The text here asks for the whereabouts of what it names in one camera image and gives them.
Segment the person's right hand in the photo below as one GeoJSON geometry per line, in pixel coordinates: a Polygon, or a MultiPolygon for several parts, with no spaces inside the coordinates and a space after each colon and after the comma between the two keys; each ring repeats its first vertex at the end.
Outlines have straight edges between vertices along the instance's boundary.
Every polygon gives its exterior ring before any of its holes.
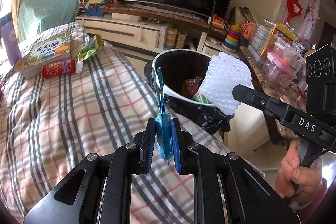
{"type": "Polygon", "coordinates": [[[281,198],[291,198],[304,206],[312,202],[322,189],[322,169],[300,166],[298,140],[292,140],[278,170],[275,191],[281,198]]]}

